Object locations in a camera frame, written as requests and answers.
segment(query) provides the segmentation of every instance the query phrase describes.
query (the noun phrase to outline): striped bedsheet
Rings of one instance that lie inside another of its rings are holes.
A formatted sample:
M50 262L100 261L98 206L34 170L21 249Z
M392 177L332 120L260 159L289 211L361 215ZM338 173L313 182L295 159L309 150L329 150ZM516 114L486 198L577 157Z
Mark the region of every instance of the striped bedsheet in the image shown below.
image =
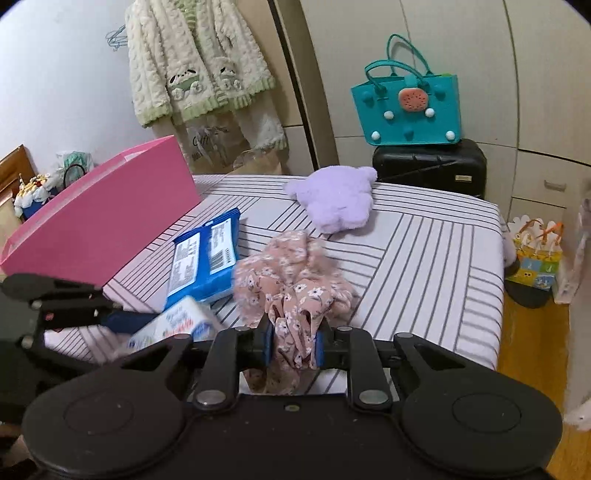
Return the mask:
M503 307L503 259L496 205L462 194L377 183L363 229L319 234L306 211L282 190L293 177L196 176L203 201L124 266L104 288L126 309L164 306L173 239L233 207L242 212L241 258L279 232L305 229L325 240L326 254L356 288L352 326L374 338L413 332L490 368L496 367ZM231 297L212 305L226 327L241 325ZM47 332L62 353L104 362L122 341L100 326ZM301 393L346 389L344 372L309 375Z

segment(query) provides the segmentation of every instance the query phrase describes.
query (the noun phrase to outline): metal screw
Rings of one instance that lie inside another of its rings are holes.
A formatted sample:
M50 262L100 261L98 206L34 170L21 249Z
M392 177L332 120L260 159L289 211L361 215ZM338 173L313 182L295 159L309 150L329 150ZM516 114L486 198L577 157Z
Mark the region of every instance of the metal screw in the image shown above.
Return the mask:
M203 390L197 394L197 401L201 405L219 405L226 400L226 394L221 390Z
M363 390L359 399L366 405L381 405L388 401L388 394L381 390Z
M29 350L33 346L34 339L31 335L25 335L21 340L21 346L25 350Z

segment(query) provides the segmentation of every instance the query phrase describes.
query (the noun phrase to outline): blue plastic packet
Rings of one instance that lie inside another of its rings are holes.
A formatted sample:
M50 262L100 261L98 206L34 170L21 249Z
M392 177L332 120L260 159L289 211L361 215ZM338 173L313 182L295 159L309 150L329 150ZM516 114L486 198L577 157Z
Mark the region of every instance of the blue plastic packet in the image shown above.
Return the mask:
M233 208L174 239L165 309L186 295L213 303L232 294L239 220L240 210Z

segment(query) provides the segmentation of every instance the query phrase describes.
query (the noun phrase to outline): pink box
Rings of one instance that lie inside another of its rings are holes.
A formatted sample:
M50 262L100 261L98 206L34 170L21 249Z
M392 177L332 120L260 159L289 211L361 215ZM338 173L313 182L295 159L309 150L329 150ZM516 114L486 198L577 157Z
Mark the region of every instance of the pink box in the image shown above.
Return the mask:
M102 286L199 202L176 139L158 138L48 202L8 239L0 268Z

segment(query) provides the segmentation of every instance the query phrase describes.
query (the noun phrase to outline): white fleece jacket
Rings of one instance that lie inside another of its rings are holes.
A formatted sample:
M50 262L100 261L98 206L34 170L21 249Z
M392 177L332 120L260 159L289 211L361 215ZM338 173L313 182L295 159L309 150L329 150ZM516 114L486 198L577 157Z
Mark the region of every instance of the white fleece jacket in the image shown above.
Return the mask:
M164 116L180 125L220 107L236 110L275 86L232 0L134 0L125 25L135 114L144 127Z

